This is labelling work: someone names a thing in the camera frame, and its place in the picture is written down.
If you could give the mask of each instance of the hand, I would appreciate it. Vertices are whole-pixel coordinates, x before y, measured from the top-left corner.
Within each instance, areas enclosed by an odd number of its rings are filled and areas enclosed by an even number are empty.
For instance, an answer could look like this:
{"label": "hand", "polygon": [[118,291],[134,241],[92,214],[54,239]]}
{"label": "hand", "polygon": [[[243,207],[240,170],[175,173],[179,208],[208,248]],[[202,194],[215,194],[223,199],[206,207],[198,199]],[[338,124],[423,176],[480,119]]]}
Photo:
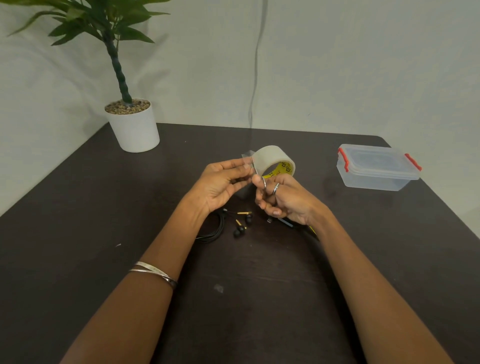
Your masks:
{"label": "hand", "polygon": [[[255,203],[270,216],[287,217],[302,225],[312,225],[317,213],[328,210],[327,206],[289,174],[279,174],[267,178],[265,180],[266,189],[258,174],[253,176],[252,181],[257,187]],[[277,183],[280,185],[273,195]]]}
{"label": "hand", "polygon": [[212,163],[188,193],[206,214],[222,207],[232,195],[252,181],[253,169],[244,158]]}

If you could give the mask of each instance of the clear packing tape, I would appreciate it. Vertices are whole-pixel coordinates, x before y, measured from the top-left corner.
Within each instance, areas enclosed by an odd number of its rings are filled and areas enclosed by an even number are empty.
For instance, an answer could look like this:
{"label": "clear packing tape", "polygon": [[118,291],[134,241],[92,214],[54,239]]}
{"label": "clear packing tape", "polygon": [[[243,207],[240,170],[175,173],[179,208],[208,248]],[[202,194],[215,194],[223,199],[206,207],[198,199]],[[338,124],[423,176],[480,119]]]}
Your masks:
{"label": "clear packing tape", "polygon": [[[256,152],[249,150],[241,156],[242,158],[251,158],[255,172],[264,178],[270,178],[282,173],[293,176],[295,173],[295,162],[277,146],[264,146]],[[265,174],[272,166],[275,166],[274,169]]]}

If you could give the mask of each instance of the ring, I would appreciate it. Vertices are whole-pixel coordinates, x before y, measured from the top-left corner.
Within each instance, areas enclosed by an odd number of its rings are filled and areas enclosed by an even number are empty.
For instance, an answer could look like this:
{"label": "ring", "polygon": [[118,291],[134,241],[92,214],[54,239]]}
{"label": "ring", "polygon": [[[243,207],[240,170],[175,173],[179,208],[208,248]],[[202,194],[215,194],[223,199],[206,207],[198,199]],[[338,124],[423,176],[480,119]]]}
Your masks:
{"label": "ring", "polygon": [[276,184],[275,188],[273,189],[273,192],[272,192],[272,194],[275,194],[275,192],[276,192],[276,189],[278,188],[278,186],[279,186],[279,185],[280,185],[280,182]]}

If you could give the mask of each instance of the braided plant trunk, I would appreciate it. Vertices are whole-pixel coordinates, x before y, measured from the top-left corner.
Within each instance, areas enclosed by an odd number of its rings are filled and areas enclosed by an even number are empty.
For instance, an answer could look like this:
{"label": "braided plant trunk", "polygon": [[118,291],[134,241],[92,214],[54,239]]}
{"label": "braided plant trunk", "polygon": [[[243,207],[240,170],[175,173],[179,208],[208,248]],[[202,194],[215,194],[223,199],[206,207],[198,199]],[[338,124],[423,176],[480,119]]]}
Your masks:
{"label": "braided plant trunk", "polygon": [[113,43],[113,36],[110,31],[102,32],[103,42],[107,47],[107,52],[110,58],[112,59],[112,66],[117,76],[117,80],[119,82],[121,98],[126,105],[132,105],[132,97],[128,93],[127,83],[125,82],[125,75],[121,71],[121,65],[119,61],[119,54],[117,49],[115,48],[115,44]]}

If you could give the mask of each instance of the right forearm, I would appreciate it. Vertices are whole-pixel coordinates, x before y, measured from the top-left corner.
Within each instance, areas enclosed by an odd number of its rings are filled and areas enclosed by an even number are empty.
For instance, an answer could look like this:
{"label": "right forearm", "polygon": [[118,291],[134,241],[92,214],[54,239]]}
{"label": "right forearm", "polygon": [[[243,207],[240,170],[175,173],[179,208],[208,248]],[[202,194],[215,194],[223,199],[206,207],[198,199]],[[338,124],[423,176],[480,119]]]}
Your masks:
{"label": "right forearm", "polygon": [[434,336],[325,206],[317,233],[355,321],[369,363],[451,363]]}

